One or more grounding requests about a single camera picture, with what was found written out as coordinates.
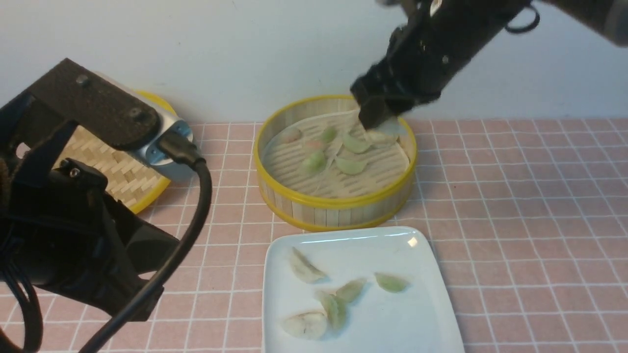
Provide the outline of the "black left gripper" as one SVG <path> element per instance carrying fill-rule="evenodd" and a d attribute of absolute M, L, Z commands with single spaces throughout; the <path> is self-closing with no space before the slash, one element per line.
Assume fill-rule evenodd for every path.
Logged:
<path fill-rule="evenodd" d="M 9 181 L 17 157 L 1 153 L 1 259 L 31 284 L 121 313 L 179 240 L 140 219 L 105 190 L 104 175 L 79 161 L 49 172 L 41 188 Z"/>

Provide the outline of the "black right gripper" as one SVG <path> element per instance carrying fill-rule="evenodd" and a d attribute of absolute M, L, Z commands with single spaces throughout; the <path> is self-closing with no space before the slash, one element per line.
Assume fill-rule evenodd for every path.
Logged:
<path fill-rule="evenodd" d="M 467 63 L 521 11 L 528 0 L 383 0 L 400 6 L 407 23 L 393 31 L 384 57 L 351 85 L 359 121 L 375 129 L 437 100 Z"/>

